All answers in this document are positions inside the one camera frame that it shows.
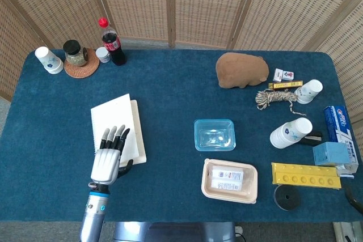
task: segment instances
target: rope bundle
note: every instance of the rope bundle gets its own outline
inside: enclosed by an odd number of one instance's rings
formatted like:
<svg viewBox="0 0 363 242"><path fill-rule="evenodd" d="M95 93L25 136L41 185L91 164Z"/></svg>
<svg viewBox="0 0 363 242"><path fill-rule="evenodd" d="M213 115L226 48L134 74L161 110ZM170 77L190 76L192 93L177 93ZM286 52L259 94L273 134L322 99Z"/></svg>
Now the rope bundle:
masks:
<svg viewBox="0 0 363 242"><path fill-rule="evenodd" d="M297 101L297 95L294 93L285 91L275 91L273 89L265 89L264 91L259 91L256 95L257 109L263 110L270 106L271 102L275 101L288 101L290 103L290 111L294 114L300 114L301 116L306 116L304 113L294 112L293 101Z"/></svg>

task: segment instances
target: white notebook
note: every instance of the white notebook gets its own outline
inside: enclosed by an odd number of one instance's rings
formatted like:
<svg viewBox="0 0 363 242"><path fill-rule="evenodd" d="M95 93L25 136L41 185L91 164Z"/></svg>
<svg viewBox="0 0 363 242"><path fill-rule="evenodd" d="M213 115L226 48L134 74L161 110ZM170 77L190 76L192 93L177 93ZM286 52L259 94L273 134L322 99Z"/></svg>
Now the white notebook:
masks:
<svg viewBox="0 0 363 242"><path fill-rule="evenodd" d="M130 132L125 142L120 166L125 166L131 159L134 160L133 164L146 162L137 102L136 100L130 101L129 94L92 108L91 118L95 151L100 147L106 128L111 129L113 126L119 128L124 124L126 128L130 129Z"/></svg>

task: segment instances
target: table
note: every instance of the table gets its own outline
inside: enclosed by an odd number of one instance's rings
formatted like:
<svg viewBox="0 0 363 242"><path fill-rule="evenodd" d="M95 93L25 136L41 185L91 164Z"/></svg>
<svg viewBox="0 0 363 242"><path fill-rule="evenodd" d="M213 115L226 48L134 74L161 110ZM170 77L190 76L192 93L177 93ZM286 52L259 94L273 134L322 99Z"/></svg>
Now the table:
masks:
<svg viewBox="0 0 363 242"><path fill-rule="evenodd" d="M61 50L54 52L64 60ZM65 71L51 75L30 53L0 139L0 220L81 221L94 159L90 109L127 93L138 101L147 163L135 165L111 186L107 221L362 220L342 190L299 187L301 206L290 212L273 201L271 162L314 164L313 152L303 145L274 148L269 134L299 116L290 113L288 102L259 111L255 95L271 82L276 67L295 72L296 79L305 82L319 79L323 91L310 104L294 103L294 110L307 113L326 141L323 108L344 104L330 57L315 52L245 51L266 60L268 81L226 90L219 88L215 71L224 52L126 50L126 65L101 63L85 79L71 78ZM198 152L193 137L198 118L233 120L236 148ZM259 174L257 203L206 198L201 192L206 158L254 165ZM362 180L360 166L356 178L346 182L363 201Z"/></svg>

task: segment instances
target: robotic hand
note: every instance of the robotic hand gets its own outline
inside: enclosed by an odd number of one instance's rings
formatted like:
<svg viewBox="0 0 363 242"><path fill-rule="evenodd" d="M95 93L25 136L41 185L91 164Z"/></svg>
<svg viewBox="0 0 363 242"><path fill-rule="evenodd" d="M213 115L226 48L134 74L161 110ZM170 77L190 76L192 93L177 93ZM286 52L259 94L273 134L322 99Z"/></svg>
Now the robotic hand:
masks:
<svg viewBox="0 0 363 242"><path fill-rule="evenodd" d="M117 178L129 172L132 167L133 160L130 160L126 167L119 168L126 137L130 132L130 129L126 129L123 133L124 129L125 125L122 125L117 132L115 126L111 129L111 132L106 129L102 136L100 149L95 153L91 173L93 182L88 184L91 191L86 205L81 233L79 234L81 242L99 241L110 194L108 186L113 184Z"/></svg>

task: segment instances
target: soda label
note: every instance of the soda label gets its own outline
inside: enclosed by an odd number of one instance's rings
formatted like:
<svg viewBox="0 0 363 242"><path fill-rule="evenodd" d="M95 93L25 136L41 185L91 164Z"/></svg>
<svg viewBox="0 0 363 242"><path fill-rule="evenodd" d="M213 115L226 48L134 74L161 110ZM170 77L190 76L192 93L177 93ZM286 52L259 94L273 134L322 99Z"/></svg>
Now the soda label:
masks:
<svg viewBox="0 0 363 242"><path fill-rule="evenodd" d="M116 38L116 41L112 42L112 43L106 43L103 42L104 47L108 50L108 51L115 51L117 48L119 48L121 46L121 42L119 37Z"/></svg>

